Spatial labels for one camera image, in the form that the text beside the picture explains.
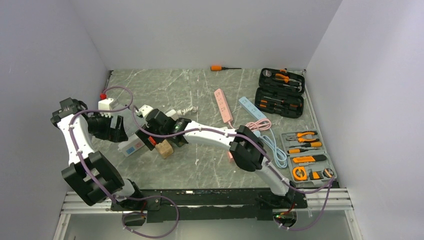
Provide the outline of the beige cube socket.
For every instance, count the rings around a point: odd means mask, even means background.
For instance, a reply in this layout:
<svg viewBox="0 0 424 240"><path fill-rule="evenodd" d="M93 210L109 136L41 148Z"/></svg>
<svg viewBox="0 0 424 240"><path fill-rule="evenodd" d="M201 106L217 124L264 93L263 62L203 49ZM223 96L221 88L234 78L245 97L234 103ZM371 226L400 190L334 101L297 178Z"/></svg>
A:
<svg viewBox="0 0 424 240"><path fill-rule="evenodd" d="M154 147L163 159L168 158L174 153L173 147L166 139L160 143L157 143Z"/></svg>

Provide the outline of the white long power strip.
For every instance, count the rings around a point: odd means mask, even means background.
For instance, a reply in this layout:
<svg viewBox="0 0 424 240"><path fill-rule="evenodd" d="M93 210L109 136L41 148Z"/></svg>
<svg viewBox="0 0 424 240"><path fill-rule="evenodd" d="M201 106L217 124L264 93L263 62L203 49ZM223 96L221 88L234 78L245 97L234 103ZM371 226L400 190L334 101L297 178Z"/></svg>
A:
<svg viewBox="0 0 424 240"><path fill-rule="evenodd" d="M125 110L122 116L124 117L124 128L127 133L128 140L120 142L118 144L118 150L126 157L134 154L143 147L147 147L150 151L156 150L155 147L151 146L148 141L148 137L151 137L150 135L143 135L143 132L137 133L139 129L131 118L131 112L129 110ZM161 143L164 140L157 137L153 138L156 143Z"/></svg>

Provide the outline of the pink power strip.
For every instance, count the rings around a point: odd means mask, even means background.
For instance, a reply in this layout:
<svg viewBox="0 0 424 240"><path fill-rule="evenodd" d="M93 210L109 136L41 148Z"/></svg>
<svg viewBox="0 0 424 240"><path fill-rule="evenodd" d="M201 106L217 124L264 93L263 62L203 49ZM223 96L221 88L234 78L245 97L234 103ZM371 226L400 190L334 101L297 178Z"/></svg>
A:
<svg viewBox="0 0 424 240"><path fill-rule="evenodd" d="M218 88L217 90L214 91L214 96L215 96L215 100L218 105L218 110L222 117L223 122L227 124L232 122L233 116L230 111L224 91L221 88Z"/></svg>

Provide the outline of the light blue power strip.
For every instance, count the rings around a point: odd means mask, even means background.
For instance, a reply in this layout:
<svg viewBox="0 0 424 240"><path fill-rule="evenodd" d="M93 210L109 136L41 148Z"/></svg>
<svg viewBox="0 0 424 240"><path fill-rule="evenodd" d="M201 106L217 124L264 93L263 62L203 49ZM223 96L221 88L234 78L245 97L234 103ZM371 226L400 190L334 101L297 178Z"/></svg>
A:
<svg viewBox="0 0 424 240"><path fill-rule="evenodd" d="M257 121L267 118L247 97L241 97L238 102Z"/></svg>

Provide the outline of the black tool case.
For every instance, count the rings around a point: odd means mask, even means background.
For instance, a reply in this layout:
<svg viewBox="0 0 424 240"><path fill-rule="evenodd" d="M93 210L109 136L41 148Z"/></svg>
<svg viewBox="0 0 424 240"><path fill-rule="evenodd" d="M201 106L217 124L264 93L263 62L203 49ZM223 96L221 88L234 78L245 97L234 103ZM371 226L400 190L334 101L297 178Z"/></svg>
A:
<svg viewBox="0 0 424 240"><path fill-rule="evenodd" d="M289 77L289 82L275 80L275 74ZM298 119L303 115L306 90L305 77L288 69L263 68L258 79L254 105L261 111L281 117Z"/></svg>

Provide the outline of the grey tool case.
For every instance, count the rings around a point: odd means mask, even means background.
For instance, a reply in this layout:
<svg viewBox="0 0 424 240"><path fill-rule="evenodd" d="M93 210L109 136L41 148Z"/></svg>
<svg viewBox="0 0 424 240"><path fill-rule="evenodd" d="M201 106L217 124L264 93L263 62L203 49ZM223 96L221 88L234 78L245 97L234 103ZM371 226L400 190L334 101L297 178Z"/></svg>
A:
<svg viewBox="0 0 424 240"><path fill-rule="evenodd" d="M292 181L299 188L318 188L338 175L318 130L284 132L280 135Z"/></svg>

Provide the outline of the red cube socket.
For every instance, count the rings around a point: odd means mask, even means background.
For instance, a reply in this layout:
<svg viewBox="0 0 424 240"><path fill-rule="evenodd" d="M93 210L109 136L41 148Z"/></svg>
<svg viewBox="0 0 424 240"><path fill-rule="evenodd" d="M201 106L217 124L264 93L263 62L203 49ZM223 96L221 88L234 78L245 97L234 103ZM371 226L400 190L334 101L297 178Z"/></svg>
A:
<svg viewBox="0 0 424 240"><path fill-rule="evenodd" d="M154 139L152 136L149 136L149 137L147 138L147 140L148 140L149 144L150 144L151 146L153 146L153 148L157 145L157 142L155 141L155 139Z"/></svg>

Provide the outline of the pink cube socket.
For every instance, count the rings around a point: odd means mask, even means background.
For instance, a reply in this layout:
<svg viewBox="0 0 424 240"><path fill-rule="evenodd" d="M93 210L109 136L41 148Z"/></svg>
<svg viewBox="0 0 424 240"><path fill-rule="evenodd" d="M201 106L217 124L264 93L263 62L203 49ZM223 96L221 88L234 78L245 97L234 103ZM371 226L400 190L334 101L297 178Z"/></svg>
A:
<svg viewBox="0 0 424 240"><path fill-rule="evenodd" d="M234 158L233 158L233 155L229 151L227 152L227 156L228 156L229 162L230 163L233 163L234 162Z"/></svg>

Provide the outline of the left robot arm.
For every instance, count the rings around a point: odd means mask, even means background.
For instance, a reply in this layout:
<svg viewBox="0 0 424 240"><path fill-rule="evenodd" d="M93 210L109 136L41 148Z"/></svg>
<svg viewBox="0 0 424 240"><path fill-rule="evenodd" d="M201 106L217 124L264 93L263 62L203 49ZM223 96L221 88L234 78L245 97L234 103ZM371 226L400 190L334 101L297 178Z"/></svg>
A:
<svg viewBox="0 0 424 240"><path fill-rule="evenodd" d="M127 141L131 131L124 118L130 110L113 98L106 98L99 104L106 112L95 111L88 115L83 101L69 97L52 113L50 121L64 135L69 153L68 167L62 170L62 177L89 206L109 198L122 208L137 210L144 203L137 185L123 179L92 145L93 137L113 143Z"/></svg>

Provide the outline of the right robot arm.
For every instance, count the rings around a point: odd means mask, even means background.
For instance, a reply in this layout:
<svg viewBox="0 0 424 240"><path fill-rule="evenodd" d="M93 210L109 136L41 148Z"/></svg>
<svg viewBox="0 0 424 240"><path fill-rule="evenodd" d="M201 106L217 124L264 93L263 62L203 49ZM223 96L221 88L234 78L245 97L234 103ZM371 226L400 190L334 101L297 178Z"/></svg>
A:
<svg viewBox="0 0 424 240"><path fill-rule="evenodd" d="M262 142L246 126L222 129L200 124L188 118L177 120L157 108L133 109L132 116L143 118L146 125L139 127L140 138L149 144L149 138L157 143L168 140L176 146L200 144L214 146L230 152L239 169L255 173L275 195L276 203L287 208L295 201L294 186L272 164Z"/></svg>

